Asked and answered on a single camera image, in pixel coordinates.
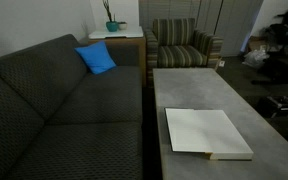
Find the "blue throw pillow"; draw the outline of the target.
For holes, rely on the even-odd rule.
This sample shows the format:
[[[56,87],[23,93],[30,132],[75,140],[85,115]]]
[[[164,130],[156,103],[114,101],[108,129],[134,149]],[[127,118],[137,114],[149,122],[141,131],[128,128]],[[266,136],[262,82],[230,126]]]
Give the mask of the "blue throw pillow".
[[[93,74],[103,73],[116,66],[104,41],[86,47],[78,47],[75,51],[82,57]]]

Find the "wooden side table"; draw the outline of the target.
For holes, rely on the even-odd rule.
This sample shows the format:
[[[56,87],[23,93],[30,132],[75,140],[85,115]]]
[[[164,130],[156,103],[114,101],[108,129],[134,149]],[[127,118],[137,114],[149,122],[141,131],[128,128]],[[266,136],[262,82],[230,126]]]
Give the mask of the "wooden side table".
[[[112,60],[116,66],[103,73],[94,74],[101,78],[108,77],[118,85],[129,85],[130,87],[142,87],[141,52],[143,48],[135,42],[128,40],[104,41]]]

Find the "white plastic bag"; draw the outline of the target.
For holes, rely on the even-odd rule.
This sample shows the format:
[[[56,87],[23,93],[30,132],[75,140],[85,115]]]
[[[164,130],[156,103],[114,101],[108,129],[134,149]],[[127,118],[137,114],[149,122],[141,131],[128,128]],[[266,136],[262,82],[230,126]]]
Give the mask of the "white plastic bag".
[[[259,69],[264,65],[264,60],[269,57],[270,55],[267,54],[265,50],[253,50],[244,56],[245,60],[243,61],[243,64]]]

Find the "dark grey patterned sofa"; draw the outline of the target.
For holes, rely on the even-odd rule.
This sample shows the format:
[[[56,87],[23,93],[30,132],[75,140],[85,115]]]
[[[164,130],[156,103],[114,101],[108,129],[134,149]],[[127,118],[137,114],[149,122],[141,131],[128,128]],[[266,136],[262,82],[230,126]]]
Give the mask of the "dark grey patterned sofa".
[[[78,47],[0,57],[0,180],[143,180],[142,87],[90,73]]]

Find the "small white plant pot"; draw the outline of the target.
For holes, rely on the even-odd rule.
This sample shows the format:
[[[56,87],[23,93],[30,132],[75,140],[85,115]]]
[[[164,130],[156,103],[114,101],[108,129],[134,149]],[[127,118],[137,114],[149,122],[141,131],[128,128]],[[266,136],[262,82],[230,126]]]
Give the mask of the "small white plant pot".
[[[119,29],[120,29],[120,30],[126,30],[128,24],[127,24],[126,22],[119,22],[119,23],[118,23],[118,26],[119,26]]]

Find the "black case on floor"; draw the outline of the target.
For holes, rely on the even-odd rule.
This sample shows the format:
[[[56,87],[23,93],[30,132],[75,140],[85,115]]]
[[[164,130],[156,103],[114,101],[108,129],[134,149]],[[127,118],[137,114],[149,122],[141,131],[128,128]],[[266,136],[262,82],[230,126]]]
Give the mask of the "black case on floor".
[[[265,118],[288,117],[288,96],[262,97],[256,110]]]

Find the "cardboard box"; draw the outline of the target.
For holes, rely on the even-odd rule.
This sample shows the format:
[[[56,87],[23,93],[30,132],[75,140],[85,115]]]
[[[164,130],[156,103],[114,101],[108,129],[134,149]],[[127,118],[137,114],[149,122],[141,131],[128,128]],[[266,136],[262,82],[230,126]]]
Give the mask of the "cardboard box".
[[[255,36],[251,36],[249,38],[247,43],[248,51],[266,50],[266,49],[267,49],[267,42],[265,38]]]

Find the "large book black yellow cover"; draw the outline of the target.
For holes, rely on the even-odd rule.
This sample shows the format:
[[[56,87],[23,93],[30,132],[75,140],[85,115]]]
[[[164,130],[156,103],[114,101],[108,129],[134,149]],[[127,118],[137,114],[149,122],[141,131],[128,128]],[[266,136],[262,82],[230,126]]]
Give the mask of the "large book black yellow cover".
[[[209,154],[210,160],[251,160],[254,152],[223,110],[165,109],[175,152]]]

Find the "grey coffee table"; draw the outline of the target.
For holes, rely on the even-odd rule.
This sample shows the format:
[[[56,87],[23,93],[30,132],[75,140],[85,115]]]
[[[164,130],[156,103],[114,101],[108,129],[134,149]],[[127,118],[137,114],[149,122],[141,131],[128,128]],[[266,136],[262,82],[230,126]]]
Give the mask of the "grey coffee table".
[[[163,180],[288,180],[288,142],[211,68],[153,71]],[[250,161],[174,152],[165,109],[222,110],[254,152]]]

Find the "teal plant pot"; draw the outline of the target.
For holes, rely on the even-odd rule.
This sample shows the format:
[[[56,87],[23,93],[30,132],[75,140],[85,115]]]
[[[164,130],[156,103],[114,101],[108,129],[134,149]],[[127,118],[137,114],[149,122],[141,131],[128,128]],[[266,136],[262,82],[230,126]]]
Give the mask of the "teal plant pot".
[[[116,32],[118,30],[118,23],[112,19],[109,0],[102,0],[102,2],[108,16],[108,21],[106,22],[106,28],[109,32]]]

